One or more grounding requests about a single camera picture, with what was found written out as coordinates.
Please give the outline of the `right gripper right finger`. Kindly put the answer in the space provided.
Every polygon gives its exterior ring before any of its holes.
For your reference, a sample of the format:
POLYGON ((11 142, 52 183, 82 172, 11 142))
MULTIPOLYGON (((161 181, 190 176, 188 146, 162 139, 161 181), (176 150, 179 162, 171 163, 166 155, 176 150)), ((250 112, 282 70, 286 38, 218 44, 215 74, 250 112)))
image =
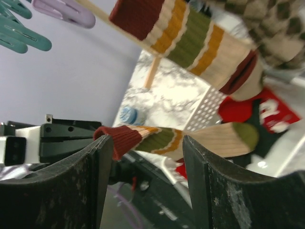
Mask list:
POLYGON ((198 229, 302 229, 305 173, 275 178, 244 169, 183 139, 188 187, 198 229))

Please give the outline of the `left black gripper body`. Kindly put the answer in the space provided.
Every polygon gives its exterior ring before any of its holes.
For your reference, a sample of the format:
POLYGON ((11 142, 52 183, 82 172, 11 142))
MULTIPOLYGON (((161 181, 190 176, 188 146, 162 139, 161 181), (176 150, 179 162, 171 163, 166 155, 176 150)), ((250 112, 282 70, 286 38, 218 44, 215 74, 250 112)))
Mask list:
MULTIPOLYGON (((34 127, 36 125, 8 121, 0 125, 10 125, 15 129, 34 127)), ((51 114, 45 116, 40 133, 40 162, 55 163, 93 142, 95 130, 102 126, 98 121, 56 119, 51 114)))

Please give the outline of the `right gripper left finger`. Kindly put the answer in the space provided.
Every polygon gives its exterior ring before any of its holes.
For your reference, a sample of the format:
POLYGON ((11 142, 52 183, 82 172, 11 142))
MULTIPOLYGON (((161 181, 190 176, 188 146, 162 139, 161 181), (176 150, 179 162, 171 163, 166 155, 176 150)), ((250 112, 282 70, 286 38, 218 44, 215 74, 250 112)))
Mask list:
POLYGON ((99 228, 112 151, 112 139, 104 135, 83 150, 22 179, 1 181, 1 228, 99 228))

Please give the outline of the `white oval clip hanger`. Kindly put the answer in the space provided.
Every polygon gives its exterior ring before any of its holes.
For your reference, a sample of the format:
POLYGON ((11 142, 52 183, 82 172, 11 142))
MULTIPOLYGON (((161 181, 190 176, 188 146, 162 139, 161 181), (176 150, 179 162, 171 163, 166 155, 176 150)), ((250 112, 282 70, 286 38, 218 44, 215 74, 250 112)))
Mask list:
POLYGON ((19 54, 25 54, 29 47, 47 52, 52 48, 48 36, 61 32, 53 22, 91 29, 96 19, 75 0, 2 0, 0 45, 19 54))

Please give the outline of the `striped argyle sock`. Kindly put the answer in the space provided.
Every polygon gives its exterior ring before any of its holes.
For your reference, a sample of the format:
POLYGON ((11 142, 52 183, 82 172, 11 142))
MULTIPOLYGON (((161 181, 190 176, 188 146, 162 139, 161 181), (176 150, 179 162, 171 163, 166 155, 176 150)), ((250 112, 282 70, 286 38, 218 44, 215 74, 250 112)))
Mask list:
POLYGON ((237 101, 262 91, 263 68, 254 48, 183 0, 119 0, 109 19, 237 101))

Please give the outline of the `beige brown argyle sock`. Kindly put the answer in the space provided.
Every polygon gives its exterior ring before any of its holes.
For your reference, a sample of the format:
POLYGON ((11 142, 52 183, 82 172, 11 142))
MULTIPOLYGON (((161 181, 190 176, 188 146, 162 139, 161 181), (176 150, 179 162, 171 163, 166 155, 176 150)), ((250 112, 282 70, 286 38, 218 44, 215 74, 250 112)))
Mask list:
POLYGON ((305 63, 305 20, 301 0, 208 0, 242 19, 265 62, 276 69, 305 63))

